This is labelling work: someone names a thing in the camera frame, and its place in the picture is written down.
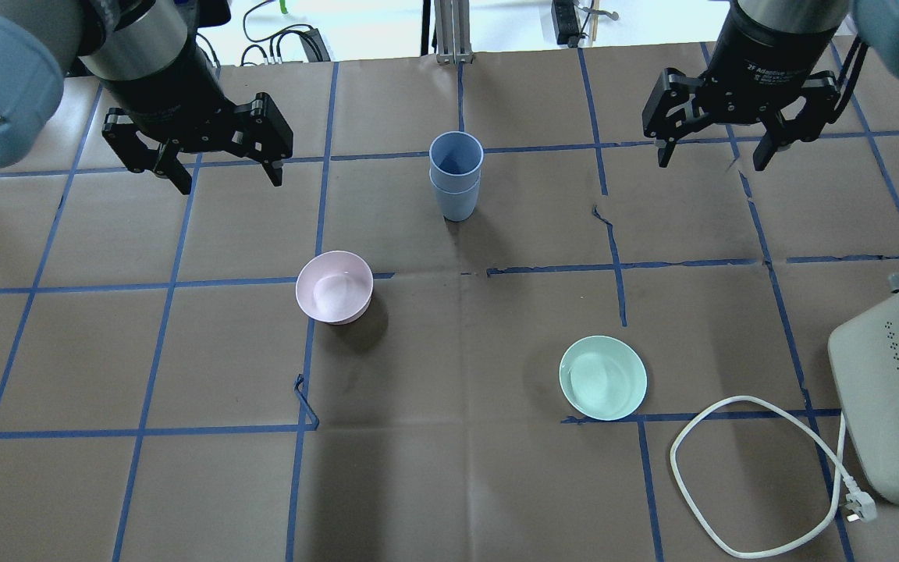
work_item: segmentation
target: white plug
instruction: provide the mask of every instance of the white plug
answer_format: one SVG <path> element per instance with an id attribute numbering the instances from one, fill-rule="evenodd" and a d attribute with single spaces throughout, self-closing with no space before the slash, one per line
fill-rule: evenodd
<path id="1" fill-rule="evenodd" d="M 845 495 L 845 500 L 845 509 L 851 511 L 846 517 L 850 523 L 860 519 L 867 522 L 876 519 L 876 502 L 866 492 L 853 488 Z"/>

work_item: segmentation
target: green bowl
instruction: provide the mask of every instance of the green bowl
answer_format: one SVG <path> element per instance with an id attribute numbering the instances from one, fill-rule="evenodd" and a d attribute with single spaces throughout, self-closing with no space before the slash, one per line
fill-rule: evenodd
<path id="1" fill-rule="evenodd" d="M 560 390 L 582 414 L 618 420 L 643 402 L 647 370 L 631 346 L 609 336 L 588 336 L 560 359 Z"/>

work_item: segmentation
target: stacked cups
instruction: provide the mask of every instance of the stacked cups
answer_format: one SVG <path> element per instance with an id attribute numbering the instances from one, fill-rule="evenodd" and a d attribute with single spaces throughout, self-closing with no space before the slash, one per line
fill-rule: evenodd
<path id="1" fill-rule="evenodd" d="M 478 206 L 485 147 L 463 131 L 442 133 L 428 147 L 428 178 L 446 220 L 467 220 Z"/>

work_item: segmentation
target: black pole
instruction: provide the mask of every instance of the black pole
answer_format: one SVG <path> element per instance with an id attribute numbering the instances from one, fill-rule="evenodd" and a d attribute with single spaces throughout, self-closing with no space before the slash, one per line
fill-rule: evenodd
<path id="1" fill-rule="evenodd" d="M 421 54 L 428 54 L 428 21 L 432 18 L 432 0 L 421 0 Z"/>

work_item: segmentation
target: white power cord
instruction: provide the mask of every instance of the white power cord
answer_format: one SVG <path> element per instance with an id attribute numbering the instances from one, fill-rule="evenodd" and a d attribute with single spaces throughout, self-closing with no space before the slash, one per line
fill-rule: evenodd
<path id="1" fill-rule="evenodd" d="M 682 444 L 685 436 L 688 435 L 690 431 L 692 431 L 692 428 L 699 425 L 699 422 L 702 422 L 702 420 L 706 419 L 707 416 L 710 416 L 710 414 L 712 414 L 716 410 L 719 410 L 720 408 L 727 406 L 728 404 L 734 404 L 735 402 L 752 402 L 753 404 L 758 404 L 759 406 L 763 406 L 764 408 L 770 409 L 771 411 L 779 414 L 779 416 L 786 420 L 789 420 L 793 424 L 796 424 L 796 426 L 803 430 L 804 433 L 813 438 L 814 442 L 817 443 L 817 446 L 821 448 L 821 451 L 824 451 L 824 453 L 828 456 L 829 459 L 831 459 L 831 462 L 834 463 L 835 466 L 835 476 L 833 478 L 834 487 L 831 490 L 831 508 L 828 509 L 827 515 L 824 516 L 824 519 L 822 519 L 816 527 L 811 529 L 809 533 L 803 535 L 802 537 L 769 550 L 741 552 L 727 546 L 727 543 L 725 543 L 723 539 L 720 538 L 720 535 L 717 535 L 713 531 L 713 527 L 709 526 L 707 520 L 702 516 L 702 512 L 700 512 L 699 508 L 696 507 L 695 501 L 692 500 L 692 495 L 690 495 L 688 489 L 685 488 L 685 482 L 682 481 L 682 475 L 678 470 L 678 446 Z M 731 396 L 731 398 L 724 398 L 723 400 L 720 400 L 720 402 L 711 404 L 709 408 L 706 408 L 705 410 L 703 410 L 703 412 L 700 412 L 695 418 L 693 418 L 688 424 L 685 425 L 685 428 L 682 429 L 681 433 L 678 434 L 678 437 L 675 438 L 674 442 L 671 443 L 671 472 L 675 477 L 675 483 L 678 484 L 679 491 L 681 491 L 682 496 L 684 496 L 685 498 L 685 503 L 688 503 L 689 509 L 692 509 L 692 514 L 696 516 L 696 520 L 699 520 L 699 524 L 702 525 L 703 529 L 706 530 L 706 534 L 709 535 L 709 538 L 713 539 L 713 542 L 715 542 L 717 546 L 719 546 L 721 549 L 723 549 L 724 552 L 727 552 L 727 554 L 734 556 L 735 558 L 768 558 L 769 556 L 784 554 L 785 552 L 789 552 L 794 548 L 798 548 L 807 544 L 817 535 L 821 534 L 821 532 L 831 524 L 831 521 L 834 519 L 835 514 L 838 512 L 838 498 L 841 492 L 842 480 L 845 482 L 845 487 L 848 489 L 848 495 L 846 495 L 846 501 L 848 503 L 846 503 L 845 506 L 852 511 L 852 515 L 848 517 L 848 520 L 855 521 L 857 519 L 862 519 L 863 521 L 871 521 L 876 518 L 876 504 L 873 501 L 873 498 L 870 497 L 870 495 L 866 492 L 863 492 L 859 489 L 859 486 L 855 483 L 855 479 L 852 478 L 852 476 L 848 473 L 848 470 L 846 470 L 845 466 L 843 466 L 841 463 L 843 450 L 845 448 L 846 427 L 844 415 L 841 416 L 841 424 L 838 432 L 838 453 L 835 454 L 834 451 L 832 451 L 827 446 L 827 443 L 825 443 L 819 435 L 814 433 L 813 430 L 806 426 L 806 424 L 791 416 L 784 409 L 770 404 L 763 399 L 755 398 L 754 396 Z"/>

